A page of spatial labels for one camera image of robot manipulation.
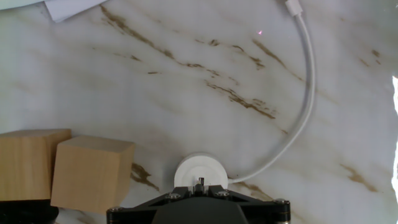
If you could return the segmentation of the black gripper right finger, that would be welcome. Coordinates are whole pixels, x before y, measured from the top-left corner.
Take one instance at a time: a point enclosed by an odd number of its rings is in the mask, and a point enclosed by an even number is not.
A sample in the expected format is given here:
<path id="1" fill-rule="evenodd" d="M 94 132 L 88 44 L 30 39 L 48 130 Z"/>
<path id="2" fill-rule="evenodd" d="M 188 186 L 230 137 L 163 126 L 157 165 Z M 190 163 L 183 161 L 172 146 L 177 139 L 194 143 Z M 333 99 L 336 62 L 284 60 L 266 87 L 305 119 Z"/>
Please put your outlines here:
<path id="1" fill-rule="evenodd" d="M 228 208 L 229 215 L 239 215 L 247 223 L 286 224 L 291 222 L 290 202 L 284 199 L 263 201 L 226 190 L 220 185 L 210 185 L 206 196 L 231 202 L 237 209 Z"/>

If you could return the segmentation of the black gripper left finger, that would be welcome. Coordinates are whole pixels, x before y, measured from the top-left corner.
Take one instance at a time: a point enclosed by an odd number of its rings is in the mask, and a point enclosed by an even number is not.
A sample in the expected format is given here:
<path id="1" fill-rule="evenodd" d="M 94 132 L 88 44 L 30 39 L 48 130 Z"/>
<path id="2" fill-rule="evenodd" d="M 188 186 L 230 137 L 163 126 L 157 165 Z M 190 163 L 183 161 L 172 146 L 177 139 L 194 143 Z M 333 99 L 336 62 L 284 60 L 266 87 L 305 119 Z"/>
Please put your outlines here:
<path id="1" fill-rule="evenodd" d="M 188 205 L 183 205 L 188 199 L 199 196 L 199 185 L 193 187 L 176 187 L 173 191 L 158 196 L 135 207 L 114 207 L 106 211 L 107 224 L 183 224 L 193 223 L 193 215 Z"/>

